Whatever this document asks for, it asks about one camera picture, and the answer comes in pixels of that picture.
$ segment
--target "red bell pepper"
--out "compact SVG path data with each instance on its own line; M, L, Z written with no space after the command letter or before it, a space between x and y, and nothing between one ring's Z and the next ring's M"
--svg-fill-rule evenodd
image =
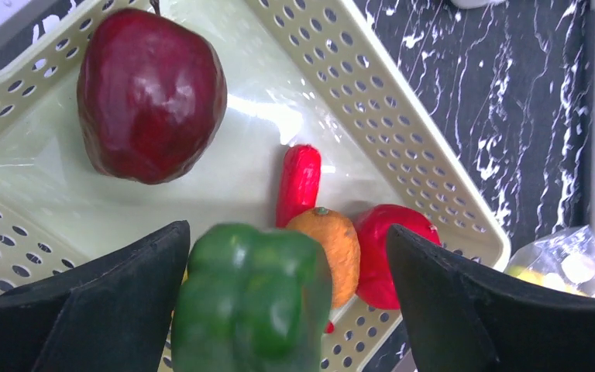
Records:
M309 145L293 146L284 155L275 226L284 228L296 215L316 206L321 156Z
M398 224L419 236L441 245L437 229L421 213L400 205L377 205L355 221L361 248L357 295L368 305L396 310L398 303L394 281L387 262L387 230Z

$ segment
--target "beige plastic tray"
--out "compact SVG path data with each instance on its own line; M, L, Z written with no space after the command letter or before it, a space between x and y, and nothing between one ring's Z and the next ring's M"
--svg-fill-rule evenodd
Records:
M323 153L318 203L355 215L400 203L450 250L503 270L506 235L353 0L173 0L162 13L210 40L229 107L193 171L146 186L90 167L74 86L90 32L143 0L86 0L0 72L0 294L116 250L168 222L270 226L286 146ZM333 312L323 370L362 370L401 320L357 298ZM170 344L159 370L169 370Z

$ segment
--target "black marble surface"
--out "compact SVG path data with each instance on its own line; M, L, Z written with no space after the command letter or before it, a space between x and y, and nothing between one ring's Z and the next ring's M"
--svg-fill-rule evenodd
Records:
M0 50L0 69L82 0L58 0ZM587 0L355 0L517 249L587 221L591 111ZM399 326L366 366L409 349Z

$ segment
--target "green bell pepper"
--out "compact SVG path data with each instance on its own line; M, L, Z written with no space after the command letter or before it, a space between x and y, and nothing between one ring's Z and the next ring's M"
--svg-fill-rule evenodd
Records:
M332 306L320 243L241 223L208 230L191 251L170 341L175 372L315 372Z

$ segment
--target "plastic basket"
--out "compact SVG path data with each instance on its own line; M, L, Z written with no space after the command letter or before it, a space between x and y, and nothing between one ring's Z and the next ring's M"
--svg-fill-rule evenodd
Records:
M169 184L91 169L76 114L78 64L101 19L149 4L81 3L0 71L0 294L174 220L187 219L193 236L225 220L270 225L277 165L294 143L323 153L320 205L354 215L404 204L437 225L448 249L503 270L508 238L352 0L161 4L221 57L230 96L214 143ZM362 370L401 314L354 298L332 318L322 369ZM169 347L160 370L171 366Z

